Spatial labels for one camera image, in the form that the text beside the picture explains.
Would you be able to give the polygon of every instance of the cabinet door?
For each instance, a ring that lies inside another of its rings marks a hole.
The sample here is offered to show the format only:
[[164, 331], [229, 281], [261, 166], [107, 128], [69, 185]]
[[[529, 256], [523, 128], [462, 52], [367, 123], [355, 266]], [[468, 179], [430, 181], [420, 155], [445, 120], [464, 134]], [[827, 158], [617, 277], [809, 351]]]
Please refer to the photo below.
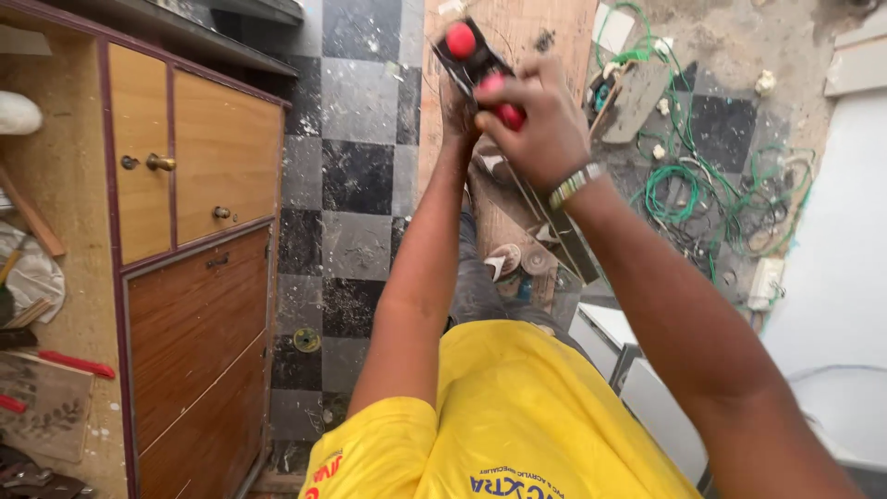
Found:
[[234, 497], [262, 447], [265, 334], [138, 458], [143, 499]]
[[280, 106], [184, 71], [174, 88], [178, 243], [273, 213]]
[[[166, 63], [120, 45], [108, 47], [121, 253], [129, 264], [169, 250], [169, 173], [146, 166], [169, 153]], [[128, 170], [122, 159], [128, 156]]]
[[257, 229], [129, 281], [139, 452], [264, 329], [267, 244]]

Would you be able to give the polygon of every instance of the white wall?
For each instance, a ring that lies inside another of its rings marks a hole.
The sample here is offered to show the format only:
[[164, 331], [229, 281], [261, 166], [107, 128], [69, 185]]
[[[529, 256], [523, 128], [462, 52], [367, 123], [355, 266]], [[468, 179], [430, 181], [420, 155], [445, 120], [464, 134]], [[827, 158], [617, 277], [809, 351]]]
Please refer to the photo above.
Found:
[[[887, 368], [887, 90], [841, 98], [763, 341], [783, 374]], [[860, 459], [887, 464], [887, 374], [793, 384], [801, 408]]]

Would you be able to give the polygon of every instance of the purple trim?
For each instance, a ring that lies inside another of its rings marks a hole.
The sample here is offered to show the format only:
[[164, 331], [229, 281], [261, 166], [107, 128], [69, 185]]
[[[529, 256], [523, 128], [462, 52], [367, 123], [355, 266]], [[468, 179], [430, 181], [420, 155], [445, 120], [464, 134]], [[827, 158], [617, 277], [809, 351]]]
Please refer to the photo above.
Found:
[[156, 59], [163, 60], [167, 64], [173, 64], [186, 71], [192, 72], [195, 75], [200, 75], [204, 78], [207, 78], [208, 80], [212, 80], [214, 82], [227, 85], [244, 93], [248, 93], [253, 97], [267, 100], [273, 104], [277, 104], [278, 106], [283, 106], [285, 109], [293, 108], [293, 105], [290, 102], [287, 102], [280, 97], [273, 96], [267, 92], [253, 88], [239, 80], [231, 78], [228, 75], [217, 73], [216, 71], [206, 69], [205, 67], [200, 67], [188, 59], [180, 58], [177, 55], [173, 55], [158, 47], [147, 44], [141, 40], [138, 40], [137, 38], [133, 38], [129, 35], [124, 35], [119, 31], [115, 31], [111, 28], [108, 28], [107, 26], [102, 26], [97, 22], [84, 19], [80, 16], [75, 16], [70, 12], [65, 12], [55, 7], [50, 7], [49, 5], [42, 4], [40, 2], [37, 2], [36, 0], [0, 0], [0, 5], [4, 7], [11, 7], [12, 9], [15, 9], [17, 11], [29, 13], [42, 19], [50, 20], [52, 22], [55, 22], [56, 24], [66, 26], [68, 28], [73, 28], [78, 31], [82, 31], [83, 33], [87, 33], [97, 37], [105, 37], [109, 42], [122, 45], [134, 51], [138, 51]]
[[[169, 123], [169, 157], [176, 157], [176, 102], [173, 65], [167, 63], [167, 123]], [[178, 247], [178, 216], [176, 212], [176, 171], [169, 173], [169, 250]]]
[[258, 226], [266, 225], [272, 223], [275, 220], [275, 215], [265, 215], [264, 217], [259, 217], [255, 220], [250, 220], [246, 223], [240, 224], [235, 227], [228, 227], [222, 231], [217, 233], [212, 233], [210, 235], [203, 236], [199, 239], [195, 239], [194, 241], [187, 242], [185, 244], [179, 245], [174, 251], [166, 251], [159, 255], [154, 255], [152, 257], [145, 258], [144, 260], [138, 260], [137, 262], [133, 262], [131, 264], [124, 265], [121, 269], [121, 275], [127, 275], [130, 273], [134, 273], [139, 271], [145, 267], [155, 265], [158, 262], [163, 260], [170, 259], [176, 255], [185, 253], [186, 251], [193, 250], [199, 246], [211, 246], [213, 242], [216, 242], [220, 239], [224, 239], [232, 234], [239, 233], [247, 233], [252, 229], [255, 229]]
[[122, 258], [120, 252], [120, 208], [117, 204], [117, 161], [114, 152], [114, 116], [111, 113], [111, 76], [108, 71], [108, 39], [99, 36], [98, 71], [105, 125], [105, 174], [108, 192], [108, 222], [111, 233], [111, 266], [114, 275], [114, 315], [117, 321], [117, 357], [120, 360], [120, 397], [123, 416], [123, 452], [126, 459], [126, 488], [136, 499], [136, 453], [132, 429], [130, 393], [130, 348], [126, 338], [126, 312], [123, 303]]

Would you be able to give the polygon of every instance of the bracelet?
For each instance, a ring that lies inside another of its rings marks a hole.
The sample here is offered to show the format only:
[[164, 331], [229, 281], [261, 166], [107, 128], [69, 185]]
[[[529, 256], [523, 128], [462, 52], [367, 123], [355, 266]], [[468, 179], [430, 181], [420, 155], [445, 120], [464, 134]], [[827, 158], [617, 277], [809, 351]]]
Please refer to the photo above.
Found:
[[557, 210], [561, 205], [575, 194], [585, 184], [590, 183], [597, 177], [603, 175], [604, 169], [596, 162], [590, 162], [582, 167], [576, 173], [572, 174], [563, 181], [550, 196], [548, 196], [548, 206], [552, 210]]

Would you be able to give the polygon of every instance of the red clamp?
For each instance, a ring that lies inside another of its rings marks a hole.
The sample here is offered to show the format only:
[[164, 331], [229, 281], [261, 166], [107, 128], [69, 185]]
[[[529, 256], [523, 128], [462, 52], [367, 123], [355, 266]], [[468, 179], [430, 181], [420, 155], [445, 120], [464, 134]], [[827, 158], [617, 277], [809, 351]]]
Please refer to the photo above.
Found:
[[81, 371], [93, 373], [96, 376], [102, 376], [108, 379], [114, 379], [114, 377], [116, 376], [111, 366], [108, 366], [106, 364], [99, 364], [97, 362], [90, 362], [88, 360], [77, 359], [76, 357], [68, 357], [67, 355], [53, 352], [52, 350], [41, 350], [40, 352], [37, 352], [37, 356], [43, 360], [49, 360], [63, 366], [68, 366], [70, 368], [80, 369]]
[[9, 409], [12, 412], [17, 412], [21, 414], [25, 412], [25, 409], [27, 409], [27, 405], [24, 402], [15, 400], [13, 397], [0, 395], [0, 408]]

